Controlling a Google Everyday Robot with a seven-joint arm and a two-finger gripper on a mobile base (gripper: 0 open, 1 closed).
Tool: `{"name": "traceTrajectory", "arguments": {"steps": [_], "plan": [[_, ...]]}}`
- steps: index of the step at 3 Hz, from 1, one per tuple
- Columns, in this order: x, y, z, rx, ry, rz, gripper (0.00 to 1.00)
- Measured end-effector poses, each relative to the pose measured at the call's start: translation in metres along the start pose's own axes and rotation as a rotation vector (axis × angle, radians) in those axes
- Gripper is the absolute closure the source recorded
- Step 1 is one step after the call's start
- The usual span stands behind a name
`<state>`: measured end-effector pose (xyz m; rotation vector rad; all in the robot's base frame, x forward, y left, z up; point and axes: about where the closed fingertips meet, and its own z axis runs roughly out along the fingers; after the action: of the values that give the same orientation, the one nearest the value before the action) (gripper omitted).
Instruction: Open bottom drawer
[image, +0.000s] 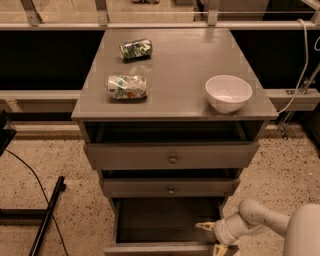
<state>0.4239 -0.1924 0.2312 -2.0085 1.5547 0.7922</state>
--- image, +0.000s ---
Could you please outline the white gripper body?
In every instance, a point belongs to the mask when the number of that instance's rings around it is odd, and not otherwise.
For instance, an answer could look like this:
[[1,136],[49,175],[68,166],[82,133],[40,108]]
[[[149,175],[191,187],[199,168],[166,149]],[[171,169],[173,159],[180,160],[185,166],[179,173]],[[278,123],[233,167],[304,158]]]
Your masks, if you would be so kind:
[[236,212],[215,222],[214,236],[223,245],[232,245],[240,237],[254,231],[254,225],[248,223]]

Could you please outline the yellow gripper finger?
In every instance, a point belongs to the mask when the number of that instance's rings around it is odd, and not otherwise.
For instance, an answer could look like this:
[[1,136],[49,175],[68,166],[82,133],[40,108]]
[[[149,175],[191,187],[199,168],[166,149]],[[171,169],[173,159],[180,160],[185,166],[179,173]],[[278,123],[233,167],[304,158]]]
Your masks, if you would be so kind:
[[214,222],[203,222],[203,223],[196,223],[195,226],[197,228],[206,230],[206,231],[213,231],[215,223]]
[[225,256],[228,251],[228,247],[223,244],[215,244],[213,248],[212,256]]

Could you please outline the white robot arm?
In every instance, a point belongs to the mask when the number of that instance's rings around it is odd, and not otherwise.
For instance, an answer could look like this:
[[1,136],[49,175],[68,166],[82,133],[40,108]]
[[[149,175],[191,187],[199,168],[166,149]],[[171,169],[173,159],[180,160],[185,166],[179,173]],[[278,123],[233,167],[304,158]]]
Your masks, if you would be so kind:
[[213,256],[225,256],[227,249],[243,236],[254,236],[268,229],[284,238],[283,256],[320,256],[320,205],[309,203],[290,216],[270,210],[253,199],[239,203],[238,211],[216,222],[197,223],[212,232],[218,241]]

